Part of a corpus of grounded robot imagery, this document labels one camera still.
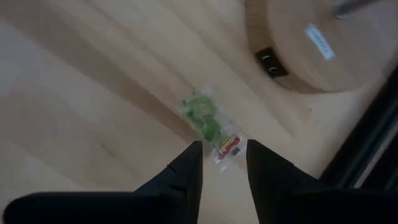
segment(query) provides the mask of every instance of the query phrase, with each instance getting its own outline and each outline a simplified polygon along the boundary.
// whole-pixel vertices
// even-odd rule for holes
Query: wooden floor
[[[43,190],[134,190],[197,137],[209,86],[248,137],[318,177],[383,80],[287,91],[248,49],[243,0],[0,0],[0,209]],[[244,164],[204,161],[199,223],[257,223]]]

